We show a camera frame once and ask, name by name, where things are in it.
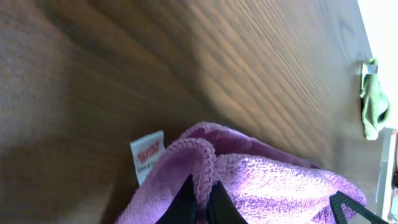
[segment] black plastic object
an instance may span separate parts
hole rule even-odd
[[[349,196],[337,191],[336,194],[330,196],[330,206],[335,216],[337,224],[348,224],[346,217],[344,216],[341,205],[344,204],[351,208],[358,214],[362,215],[365,219],[369,220],[372,224],[388,224],[388,222],[382,220],[377,215],[364,208],[361,204],[354,201]]]
[[[189,175],[167,211],[156,224],[196,224],[198,202],[193,193],[192,175]]]
[[[208,204],[209,224],[248,224],[235,208],[223,184],[213,186]]]

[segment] white object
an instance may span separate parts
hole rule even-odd
[[[395,171],[397,131],[386,129],[381,153],[379,183],[376,194],[376,215],[388,221],[392,202],[392,176]]]
[[[165,152],[163,131],[148,134],[130,143],[138,184],[141,185]]]

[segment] purple microfiber cloth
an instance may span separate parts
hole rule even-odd
[[[192,174],[200,208],[221,181],[249,223],[335,223],[329,196],[338,190],[361,205],[354,184],[316,164],[214,123],[198,123],[173,142],[132,197],[117,224],[153,224]],[[355,212],[343,206],[347,219]]]

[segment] wood grain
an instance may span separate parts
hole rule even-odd
[[[214,121],[337,171],[363,140],[354,0],[3,0],[0,28],[1,223],[112,223],[129,141],[159,129]]]

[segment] green towel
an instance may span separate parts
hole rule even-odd
[[[367,140],[376,140],[386,126],[391,113],[388,97],[381,90],[378,61],[372,58],[363,63],[361,74],[362,122]]]

